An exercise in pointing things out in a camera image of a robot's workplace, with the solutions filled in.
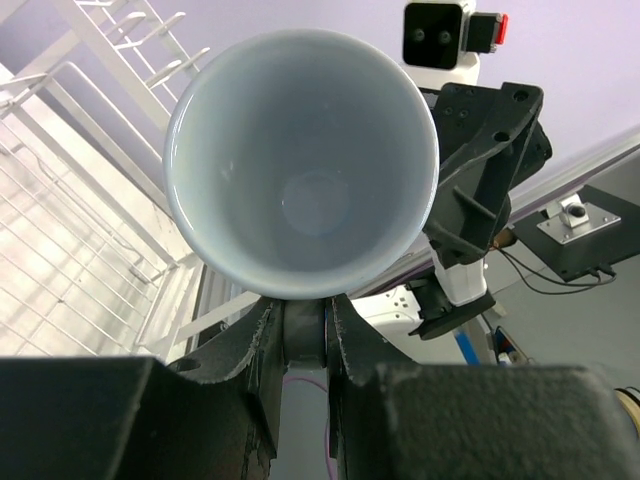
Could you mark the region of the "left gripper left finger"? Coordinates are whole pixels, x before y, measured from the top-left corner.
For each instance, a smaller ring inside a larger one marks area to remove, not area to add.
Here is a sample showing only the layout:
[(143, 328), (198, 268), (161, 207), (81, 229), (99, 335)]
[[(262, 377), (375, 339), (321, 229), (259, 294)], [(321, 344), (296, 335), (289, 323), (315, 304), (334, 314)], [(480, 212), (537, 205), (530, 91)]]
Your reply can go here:
[(5, 358), (5, 479), (265, 479), (284, 375), (282, 302), (190, 354)]

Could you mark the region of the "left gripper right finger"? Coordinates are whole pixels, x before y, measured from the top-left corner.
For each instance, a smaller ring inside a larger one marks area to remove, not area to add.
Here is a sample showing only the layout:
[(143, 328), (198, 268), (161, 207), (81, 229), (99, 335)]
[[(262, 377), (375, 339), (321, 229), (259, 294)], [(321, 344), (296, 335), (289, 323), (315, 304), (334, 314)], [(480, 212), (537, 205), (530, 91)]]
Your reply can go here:
[(581, 366), (420, 364), (327, 303), (330, 453), (342, 479), (635, 479), (613, 391)]

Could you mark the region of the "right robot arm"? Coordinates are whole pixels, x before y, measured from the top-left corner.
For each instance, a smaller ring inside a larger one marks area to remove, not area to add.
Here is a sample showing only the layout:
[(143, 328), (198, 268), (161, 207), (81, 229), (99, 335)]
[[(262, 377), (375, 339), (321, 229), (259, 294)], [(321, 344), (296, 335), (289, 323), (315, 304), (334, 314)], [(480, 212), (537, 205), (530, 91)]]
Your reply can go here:
[(412, 332), (423, 340), (494, 306), (484, 260), (511, 215), (510, 192), (552, 156), (540, 87), (447, 83), (435, 95), (439, 180), (423, 228), (433, 265), (406, 285), (419, 306)]

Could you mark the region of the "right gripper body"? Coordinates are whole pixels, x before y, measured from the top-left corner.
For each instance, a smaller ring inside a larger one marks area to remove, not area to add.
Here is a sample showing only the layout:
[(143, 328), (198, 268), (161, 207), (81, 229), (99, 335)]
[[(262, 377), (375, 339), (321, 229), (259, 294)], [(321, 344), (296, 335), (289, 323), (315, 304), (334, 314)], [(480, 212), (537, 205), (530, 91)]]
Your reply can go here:
[(511, 214), (510, 191), (552, 156), (538, 117), (544, 92), (447, 83), (431, 110), (440, 148), (435, 203), (423, 229), (444, 265), (482, 259)]

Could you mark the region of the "grey mug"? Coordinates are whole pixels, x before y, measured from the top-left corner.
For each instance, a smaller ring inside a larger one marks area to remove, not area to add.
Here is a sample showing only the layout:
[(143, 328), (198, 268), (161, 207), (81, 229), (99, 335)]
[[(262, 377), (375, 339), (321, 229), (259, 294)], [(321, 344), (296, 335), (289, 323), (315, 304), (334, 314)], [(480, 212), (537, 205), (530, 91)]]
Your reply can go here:
[(282, 30), (220, 53), (174, 108), (172, 217), (233, 283), (285, 302), (284, 352), (319, 363), (321, 301), (362, 287), (421, 233), (436, 197), (429, 107), (389, 56), (346, 34)]

